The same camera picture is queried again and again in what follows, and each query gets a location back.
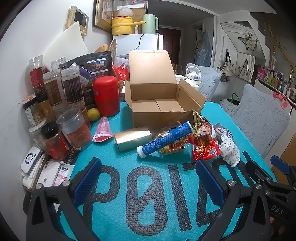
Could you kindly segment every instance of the white foam sheet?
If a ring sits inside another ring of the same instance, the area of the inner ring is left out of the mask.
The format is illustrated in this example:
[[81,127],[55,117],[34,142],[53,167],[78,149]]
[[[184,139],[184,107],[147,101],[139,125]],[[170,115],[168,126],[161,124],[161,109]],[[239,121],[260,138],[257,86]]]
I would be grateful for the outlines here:
[[66,29],[43,54],[44,65],[51,70],[51,62],[66,57],[70,61],[76,57],[88,54],[89,51],[82,39],[79,23],[75,22]]

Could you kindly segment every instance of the gold box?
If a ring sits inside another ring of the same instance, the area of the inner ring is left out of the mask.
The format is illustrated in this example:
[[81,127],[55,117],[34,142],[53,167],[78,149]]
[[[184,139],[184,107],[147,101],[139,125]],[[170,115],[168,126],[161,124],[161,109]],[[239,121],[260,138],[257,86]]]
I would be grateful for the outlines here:
[[126,151],[152,141],[152,134],[146,127],[138,127],[114,134],[119,151]]

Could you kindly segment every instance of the lemon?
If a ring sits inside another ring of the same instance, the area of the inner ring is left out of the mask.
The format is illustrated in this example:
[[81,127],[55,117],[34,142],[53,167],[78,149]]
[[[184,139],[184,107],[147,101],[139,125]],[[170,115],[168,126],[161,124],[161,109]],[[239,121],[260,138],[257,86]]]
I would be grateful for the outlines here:
[[89,121],[96,121],[100,118],[100,112],[97,108],[91,108],[87,111]]

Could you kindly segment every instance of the blue cylindrical tube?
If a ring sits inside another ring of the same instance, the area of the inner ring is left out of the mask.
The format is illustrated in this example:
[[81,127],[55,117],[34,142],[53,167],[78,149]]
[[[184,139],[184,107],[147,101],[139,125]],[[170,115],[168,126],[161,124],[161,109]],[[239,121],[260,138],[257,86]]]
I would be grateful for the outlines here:
[[157,150],[174,143],[175,141],[187,136],[188,134],[193,132],[193,128],[191,124],[185,122],[183,125],[178,126],[177,128],[163,134],[161,137],[150,141],[149,143],[139,146],[137,148],[138,155],[141,158],[145,158],[147,155],[150,155]]

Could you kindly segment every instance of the table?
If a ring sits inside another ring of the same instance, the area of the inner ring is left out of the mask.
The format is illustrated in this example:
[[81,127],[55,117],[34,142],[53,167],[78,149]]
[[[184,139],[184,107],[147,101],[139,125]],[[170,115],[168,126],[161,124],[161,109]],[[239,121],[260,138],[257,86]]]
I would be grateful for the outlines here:
[[[131,110],[125,102],[120,107],[120,113],[109,118],[114,133],[132,128]],[[226,180],[234,179],[245,186],[253,183],[244,169],[243,151],[274,178],[243,132],[218,104],[206,102],[202,115],[212,125],[219,122],[228,128],[241,151],[236,168],[217,161],[221,159],[210,161]],[[92,134],[97,126],[98,122],[93,125]],[[194,170],[189,148],[185,153],[163,157],[154,154],[142,159],[136,150],[120,153],[113,139],[92,143],[80,153],[72,177],[92,157],[101,159],[102,174],[85,204],[78,209],[102,241],[197,240],[218,212],[219,207],[212,203]],[[237,208],[225,235],[233,231],[241,209]],[[66,234],[75,239],[63,214],[60,220]]]
[[281,94],[282,96],[284,96],[284,97],[287,99],[287,101],[289,101],[290,105],[292,106],[291,111],[290,111],[290,115],[291,115],[292,110],[293,110],[293,109],[296,109],[296,104],[295,104],[290,98],[288,98],[286,95],[284,95],[281,91],[279,91],[278,89],[274,88],[272,85],[266,83],[266,82],[263,81],[263,80],[260,80],[260,79],[257,79],[257,80],[259,81],[259,83],[261,83],[262,85],[264,85],[264,86],[267,87],[268,89],[270,89],[270,90],[272,90],[272,91],[274,91],[274,92],[277,92],[278,94]]

